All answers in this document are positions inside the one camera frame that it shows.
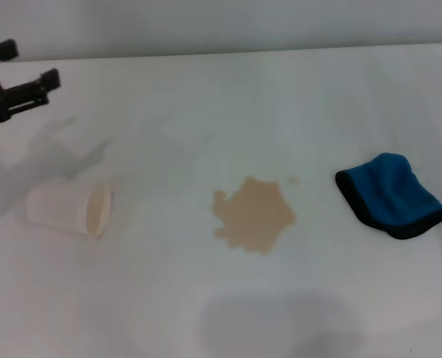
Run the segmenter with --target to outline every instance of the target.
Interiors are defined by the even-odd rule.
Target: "black towel edge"
[[[383,230],[398,240],[411,239],[430,230],[442,222],[442,209],[434,211],[421,219],[406,225],[388,225],[380,222],[372,216],[364,199],[355,188],[354,181],[347,171],[342,170],[335,175],[335,183],[340,192],[352,208],[355,216],[362,223],[377,230]]]

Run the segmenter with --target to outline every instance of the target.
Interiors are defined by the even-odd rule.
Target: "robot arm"
[[[14,40],[0,43],[0,61],[8,61],[19,55]],[[40,78],[8,89],[0,84],[0,123],[12,115],[48,104],[48,93],[60,87],[58,70],[51,69]]]

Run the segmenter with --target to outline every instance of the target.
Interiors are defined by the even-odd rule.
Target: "white paper cup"
[[[107,227],[112,203],[113,189],[108,183],[50,183],[28,194],[27,219],[98,238]]]

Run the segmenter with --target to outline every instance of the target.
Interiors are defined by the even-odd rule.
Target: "spill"
[[[241,246],[248,252],[265,254],[296,220],[276,182],[248,176],[238,191],[226,197],[223,191],[214,192],[213,214],[224,225],[214,235],[227,240],[231,248]]]
[[[299,185],[300,179],[297,175],[289,175],[287,181],[290,185]]]

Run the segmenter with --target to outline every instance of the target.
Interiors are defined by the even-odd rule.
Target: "microfiber towel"
[[[442,204],[418,181],[402,155],[383,153],[338,172],[335,182],[357,218],[396,239],[410,239],[442,222]]]

